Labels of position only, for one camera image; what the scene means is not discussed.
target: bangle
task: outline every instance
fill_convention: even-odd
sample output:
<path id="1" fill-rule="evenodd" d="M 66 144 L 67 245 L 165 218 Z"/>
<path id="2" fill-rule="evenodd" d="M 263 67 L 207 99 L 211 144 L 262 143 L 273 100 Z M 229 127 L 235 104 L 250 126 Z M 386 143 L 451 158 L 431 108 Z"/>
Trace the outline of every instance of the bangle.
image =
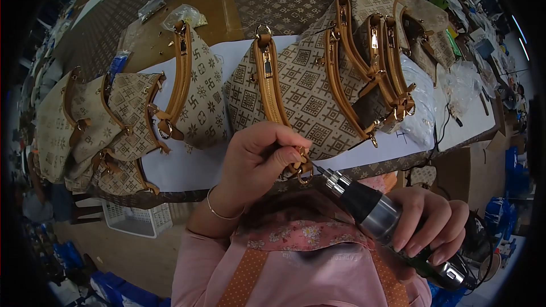
<path id="1" fill-rule="evenodd" d="M 245 209 L 244 209 L 244 208 L 242 209 L 241 213 L 240 213 L 238 216 L 231 217 L 231 218 L 224 217 L 224 216 L 218 215 L 218 214 L 216 213 L 216 211 L 212 208 L 212 206 L 210 206 L 210 201 L 208 200 L 208 197 L 210 196 L 210 193 L 214 190 L 215 187 L 216 187 L 216 186 L 213 186 L 213 187 L 208 191 L 208 193 L 207 193 L 207 195 L 206 195 L 206 202 L 207 202 L 207 204 L 208 204 L 208 208 L 210 209 L 210 212 L 212 212 L 216 217 L 221 218 L 221 219 L 224 219 L 224 220 L 226 220 L 226 221 L 232 221 L 232 220 L 235 220 L 235 219 L 239 218 L 240 216 L 242 216 L 242 213 L 245 212 Z"/>

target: power drill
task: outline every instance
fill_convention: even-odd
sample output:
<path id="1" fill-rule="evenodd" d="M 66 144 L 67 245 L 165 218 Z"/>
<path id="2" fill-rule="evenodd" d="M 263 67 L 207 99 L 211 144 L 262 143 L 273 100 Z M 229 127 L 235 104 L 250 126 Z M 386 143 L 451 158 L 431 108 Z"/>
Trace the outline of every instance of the power drill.
<path id="1" fill-rule="evenodd" d="M 352 181 L 339 171 L 325 170 L 316 165 L 315 167 L 326 178 L 326 186 L 340 198 L 356 224 L 370 232 L 376 241 L 391 249 L 393 254 L 415 268 L 417 274 L 446 290 L 455 291 L 462 287 L 469 290 L 475 289 L 477 281 L 470 275 L 467 262 L 459 254 L 453 255 L 443 264 L 433 265 L 428 261 L 433 254 L 428 245 L 414 257 L 407 256 L 404 250 L 394 251 L 391 241 L 402 213 L 401 206 L 380 191 Z M 416 232 L 422 228 L 425 221 L 426 219 L 421 218 Z"/>

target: white plastic crate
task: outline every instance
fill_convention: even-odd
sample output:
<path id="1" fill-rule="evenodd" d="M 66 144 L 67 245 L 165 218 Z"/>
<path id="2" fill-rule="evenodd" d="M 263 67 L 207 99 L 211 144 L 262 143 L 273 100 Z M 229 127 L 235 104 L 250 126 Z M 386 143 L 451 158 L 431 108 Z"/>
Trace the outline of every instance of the white plastic crate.
<path id="1" fill-rule="evenodd" d="M 156 238 L 173 226 L 167 203 L 149 210 L 127 208 L 105 200 L 102 206 L 108 227 L 131 235 Z"/>

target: woman's left hand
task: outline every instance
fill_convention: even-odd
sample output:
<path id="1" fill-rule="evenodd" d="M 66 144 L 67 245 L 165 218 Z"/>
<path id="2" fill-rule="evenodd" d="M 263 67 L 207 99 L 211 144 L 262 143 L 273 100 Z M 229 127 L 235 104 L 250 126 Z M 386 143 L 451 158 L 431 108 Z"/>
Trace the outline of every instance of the woman's left hand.
<path id="1" fill-rule="evenodd" d="M 404 249 L 408 256 L 414 257 L 430 244 L 433 254 L 429 261 L 438 265 L 450 259 L 461 247 L 469 213 L 465 202 L 447 201 L 438 194 L 417 187 L 392 190 L 387 196 L 402 206 L 402 215 L 392 237 L 395 250 Z M 415 233 L 422 216 L 427 221 Z M 406 283 L 413 279 L 415 269 L 389 250 L 381 246 L 377 250 L 400 282 Z"/>

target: fingernail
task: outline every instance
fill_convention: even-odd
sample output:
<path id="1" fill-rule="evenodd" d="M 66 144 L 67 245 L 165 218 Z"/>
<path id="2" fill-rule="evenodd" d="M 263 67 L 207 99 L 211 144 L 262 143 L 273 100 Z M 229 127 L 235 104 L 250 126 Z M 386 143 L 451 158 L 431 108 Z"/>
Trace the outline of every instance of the fingernail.
<path id="1" fill-rule="evenodd" d="M 402 250 L 402 248 L 404 247 L 404 243 L 406 243 L 406 240 L 405 239 L 401 239 L 400 241 L 396 242 L 392 248 L 394 249 L 394 251 L 396 252 L 400 252 L 400 250 Z"/>
<path id="2" fill-rule="evenodd" d="M 406 254 L 410 257 L 414 257 L 421 251 L 422 248 L 423 247 L 421 247 L 419 244 L 414 244 L 413 246 L 407 248 Z"/>
<path id="3" fill-rule="evenodd" d="M 433 265 L 439 265 L 440 263 L 443 263 L 445 261 L 443 254 L 435 254 L 433 255 Z"/>
<path id="4" fill-rule="evenodd" d="M 291 162 L 298 162 L 298 161 L 301 161 L 301 155 L 299 154 L 296 154 L 296 153 L 290 153 L 290 160 Z"/>
<path id="5" fill-rule="evenodd" d="M 430 242 L 430 250 L 435 250 L 440 245 L 444 244 L 444 241 L 441 239 L 435 239 L 432 242 Z"/>

